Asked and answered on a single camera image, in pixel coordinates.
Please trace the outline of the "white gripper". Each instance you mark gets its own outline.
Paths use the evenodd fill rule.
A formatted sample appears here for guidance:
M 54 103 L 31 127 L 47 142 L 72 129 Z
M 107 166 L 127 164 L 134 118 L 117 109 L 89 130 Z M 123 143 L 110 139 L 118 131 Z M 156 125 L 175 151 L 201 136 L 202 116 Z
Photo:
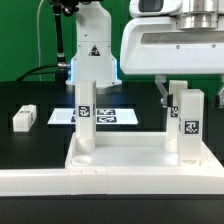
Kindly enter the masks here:
M 127 75 L 156 75 L 161 104 L 173 106 L 165 75 L 224 73 L 224 0 L 131 0 L 121 43 Z

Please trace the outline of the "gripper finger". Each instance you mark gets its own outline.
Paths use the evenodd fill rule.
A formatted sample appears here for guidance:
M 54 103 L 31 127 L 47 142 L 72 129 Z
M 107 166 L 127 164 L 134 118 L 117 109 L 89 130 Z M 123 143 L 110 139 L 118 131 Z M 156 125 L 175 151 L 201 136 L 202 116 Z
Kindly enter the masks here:
M 216 108 L 224 108 L 224 75 L 221 76 L 222 85 L 214 98 L 214 106 Z

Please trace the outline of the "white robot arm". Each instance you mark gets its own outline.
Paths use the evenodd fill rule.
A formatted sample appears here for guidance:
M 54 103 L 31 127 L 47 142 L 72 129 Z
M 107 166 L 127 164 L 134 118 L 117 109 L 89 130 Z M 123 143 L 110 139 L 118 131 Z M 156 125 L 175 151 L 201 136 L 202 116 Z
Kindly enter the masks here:
M 130 0 L 120 58 L 111 52 L 111 17 L 98 0 L 74 1 L 77 51 L 71 81 L 93 78 L 112 85 L 116 72 L 224 76 L 224 0 Z

